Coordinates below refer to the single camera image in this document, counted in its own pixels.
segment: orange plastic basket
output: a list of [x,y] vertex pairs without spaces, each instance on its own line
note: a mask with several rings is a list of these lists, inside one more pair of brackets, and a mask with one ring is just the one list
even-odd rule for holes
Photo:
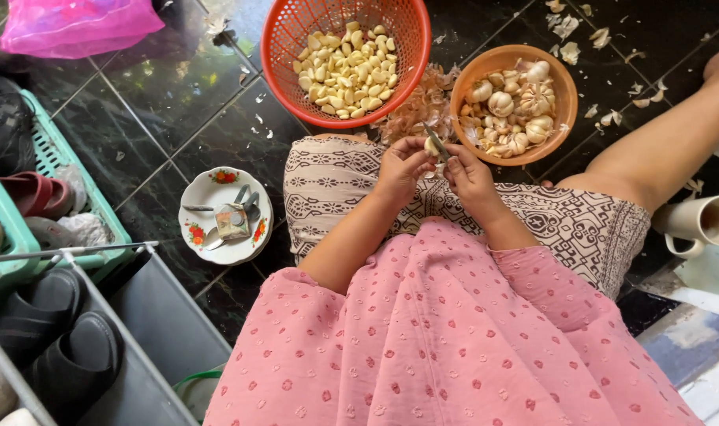
[[[291,63],[307,46],[307,35],[320,30],[343,37],[351,21],[358,21],[362,31],[378,24],[386,27],[396,42],[399,82],[377,110],[341,120],[309,102]],[[262,67],[275,96],[302,120],[334,129],[362,126],[396,109],[417,86],[429,55],[430,18],[422,0],[276,0],[262,31]]]

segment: floral plate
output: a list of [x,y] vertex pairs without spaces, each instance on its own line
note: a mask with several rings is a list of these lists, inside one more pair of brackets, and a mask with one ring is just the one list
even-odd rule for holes
[[238,265],[260,254],[272,231],[272,206],[270,198],[261,183],[243,170],[218,167],[207,170],[194,179],[181,196],[182,205],[219,206],[233,202],[242,186],[249,184],[246,201],[253,192],[260,193],[257,205],[260,218],[250,220],[252,235],[248,238],[234,239],[215,250],[204,250],[204,238],[209,230],[217,226],[213,211],[188,211],[181,207],[177,220],[181,226],[181,235],[186,245],[199,257],[219,265]]

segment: cup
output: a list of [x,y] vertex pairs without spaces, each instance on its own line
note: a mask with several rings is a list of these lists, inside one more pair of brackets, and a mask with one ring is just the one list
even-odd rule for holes
[[[665,235],[667,248],[676,256],[699,256],[707,244],[719,246],[719,196],[664,206],[654,213],[652,226]],[[690,239],[693,247],[678,252],[673,237]]]

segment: floor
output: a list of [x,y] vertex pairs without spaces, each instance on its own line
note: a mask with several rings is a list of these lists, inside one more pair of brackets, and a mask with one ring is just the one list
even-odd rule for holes
[[[163,3],[159,16],[166,27],[136,46],[117,53],[76,61],[34,61],[31,90],[39,97],[77,151],[104,196],[134,241],[158,239],[165,262],[220,331],[234,341],[264,277],[293,264],[284,224],[283,164],[292,141],[324,130],[305,125],[272,96],[261,74],[261,25],[269,1],[175,0]],[[447,70],[466,65],[475,55],[504,44],[529,44],[549,50],[560,43],[547,30],[549,8],[543,0],[516,2],[446,2],[426,0],[433,38],[431,62]],[[719,0],[594,0],[586,17],[577,0],[567,1],[562,15],[582,19],[568,40],[582,53],[568,67],[580,100],[579,117],[557,151],[522,168],[494,168],[497,181],[558,181],[582,171],[589,161],[621,136],[686,99],[700,86],[706,61],[719,51]],[[227,15],[228,32],[212,40],[204,18]],[[0,34],[6,0],[0,0]],[[591,49],[588,36],[603,26],[613,39]],[[631,64],[633,49],[645,59]],[[242,69],[250,73],[239,82]],[[646,86],[662,78],[665,101],[635,108],[627,93],[635,83]],[[619,127],[604,134],[595,121],[582,118],[592,105],[602,113],[622,111]],[[260,123],[255,115],[261,116]],[[264,137],[272,131],[274,137]],[[177,225],[179,200],[194,177],[214,166],[248,170],[266,183],[275,205],[277,225],[265,250],[244,265],[224,267],[204,262],[186,247]],[[719,193],[719,159],[712,157],[697,178],[705,180],[704,196]],[[679,194],[685,197],[686,192]],[[628,284],[637,284],[672,260],[661,236],[650,234],[633,262]],[[634,298],[625,302],[627,297]],[[639,329],[652,315],[672,309],[634,290],[620,301],[629,321]]]

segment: mug handle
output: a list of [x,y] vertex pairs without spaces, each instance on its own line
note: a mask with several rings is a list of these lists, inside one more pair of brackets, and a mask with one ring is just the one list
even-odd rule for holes
[[701,254],[704,252],[704,242],[700,239],[691,239],[693,241],[693,247],[688,248],[684,252],[678,252],[675,248],[674,241],[672,240],[672,236],[669,234],[665,234],[665,241],[667,242],[667,248],[672,252],[672,254],[676,255],[679,258],[695,258],[696,256],[701,256]]

